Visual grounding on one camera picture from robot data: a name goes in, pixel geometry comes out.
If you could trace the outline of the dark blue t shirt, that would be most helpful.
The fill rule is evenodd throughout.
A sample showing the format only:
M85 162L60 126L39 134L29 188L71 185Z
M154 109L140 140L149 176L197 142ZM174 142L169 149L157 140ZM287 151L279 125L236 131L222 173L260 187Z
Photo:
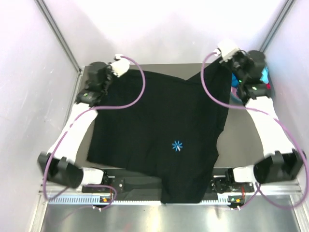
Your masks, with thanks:
M234 88L237 88L239 85L239 81L236 78L236 76L232 73L232 78L231 78L231 86Z

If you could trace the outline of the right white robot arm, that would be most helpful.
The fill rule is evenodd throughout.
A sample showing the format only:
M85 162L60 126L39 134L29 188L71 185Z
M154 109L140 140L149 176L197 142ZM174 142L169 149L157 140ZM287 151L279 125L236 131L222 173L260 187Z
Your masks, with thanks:
M255 164L228 169L226 187L230 191L237 191L243 183L262 185L295 180L306 157L275 113L271 86L263 78L266 71L265 55L260 51L244 52L238 48L229 52L217 49L215 54L220 56L220 65L226 67L234 76L237 96L242 106L230 105L215 97L205 81L202 82L203 88L215 103L249 113L264 155L263 159Z

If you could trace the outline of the aluminium corner post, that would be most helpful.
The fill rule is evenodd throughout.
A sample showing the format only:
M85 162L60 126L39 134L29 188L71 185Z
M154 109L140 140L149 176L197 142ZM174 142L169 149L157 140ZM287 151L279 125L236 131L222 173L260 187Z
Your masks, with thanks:
M269 45L271 44L272 40L274 39L276 33L278 32L279 28L283 24L285 18L287 17L288 13L292 9L293 5L296 3L296 0L285 0L283 6L281 7L278 15L275 18L270 30L268 31L265 39L263 40L259 51L265 52Z
M76 58L74 57L68 43L66 42L61 30L59 29L54 17L52 16L48 6L46 5L44 0L34 0L36 5L38 6L40 12L44 16L45 20L47 21L49 27L51 28L53 34L55 35L57 41L59 42L62 50L66 54L67 58L69 59L70 63L74 67L74 69L80 73L82 71L80 65L78 64Z

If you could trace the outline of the blue-grey laundry basket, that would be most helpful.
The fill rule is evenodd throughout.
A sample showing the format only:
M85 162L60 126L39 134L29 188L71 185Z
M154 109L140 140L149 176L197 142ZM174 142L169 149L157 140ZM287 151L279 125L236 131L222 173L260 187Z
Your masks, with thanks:
M231 87L230 97L237 104L243 104L242 100L237 95L237 89L235 87Z

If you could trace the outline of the left aluminium corner post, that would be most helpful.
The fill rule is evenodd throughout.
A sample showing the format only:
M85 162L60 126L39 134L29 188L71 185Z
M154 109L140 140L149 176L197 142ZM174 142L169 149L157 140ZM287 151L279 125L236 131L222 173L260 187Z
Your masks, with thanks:
M46 5L44 0L34 0L36 5L38 6L40 12L44 16L45 20L47 21L49 27L51 28L53 34L55 35L57 41L59 42L62 50L66 54L67 58L69 59L70 63L74 67L74 69L80 73L82 71L80 65L78 64L76 58L74 57L68 43L66 42L61 30L59 29L54 17L52 16L48 6Z

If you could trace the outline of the light cyan t shirt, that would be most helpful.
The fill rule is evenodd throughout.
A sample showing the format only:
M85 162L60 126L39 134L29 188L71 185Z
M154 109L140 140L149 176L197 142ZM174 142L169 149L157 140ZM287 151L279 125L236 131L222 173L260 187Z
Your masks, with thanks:
M268 67L265 66L261 72L261 78L260 81L263 82L264 84L268 84L269 83L269 79L268 79Z

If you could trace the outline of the black t shirt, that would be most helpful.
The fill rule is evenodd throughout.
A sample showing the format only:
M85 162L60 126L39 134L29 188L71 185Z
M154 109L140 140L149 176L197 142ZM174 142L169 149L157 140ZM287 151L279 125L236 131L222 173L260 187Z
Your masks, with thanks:
M218 60L187 80L129 70L111 85L95 119L87 160L161 179L162 203L198 203L218 159L231 72Z

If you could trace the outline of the right aluminium corner post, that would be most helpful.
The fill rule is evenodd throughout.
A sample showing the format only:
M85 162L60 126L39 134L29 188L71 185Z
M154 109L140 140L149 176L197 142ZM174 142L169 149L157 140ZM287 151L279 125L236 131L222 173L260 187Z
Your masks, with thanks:
M270 30L268 31L265 39L263 40L259 51L265 52L269 45L271 44L272 40L274 39L276 33L278 32L279 28L283 24L285 18L287 17L288 13L292 9L293 5L296 3L296 0L285 0L283 6L281 7L278 15L275 18Z

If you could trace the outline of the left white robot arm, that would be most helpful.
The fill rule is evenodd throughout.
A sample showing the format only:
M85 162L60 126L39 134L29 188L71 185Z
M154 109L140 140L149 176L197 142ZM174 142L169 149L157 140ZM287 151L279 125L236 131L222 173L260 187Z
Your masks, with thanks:
M80 91L72 106L69 119L59 138L38 157L43 174L43 184L52 182L67 188L93 185L98 191L106 191L109 179L104 171L96 168L79 167L76 156L90 125L98 113L93 109L106 96L114 75L110 63L93 62L86 66Z

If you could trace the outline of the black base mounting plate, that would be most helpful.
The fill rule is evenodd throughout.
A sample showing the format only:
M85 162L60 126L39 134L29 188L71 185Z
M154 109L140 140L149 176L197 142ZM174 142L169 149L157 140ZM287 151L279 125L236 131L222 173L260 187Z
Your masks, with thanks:
M99 180L102 185L114 187L117 192L125 193L134 189L161 189L161 179L147 176L125 169L104 169L104 175ZM252 183L232 184L227 178L227 168L214 168L212 178L206 193L237 193L250 194L254 192Z

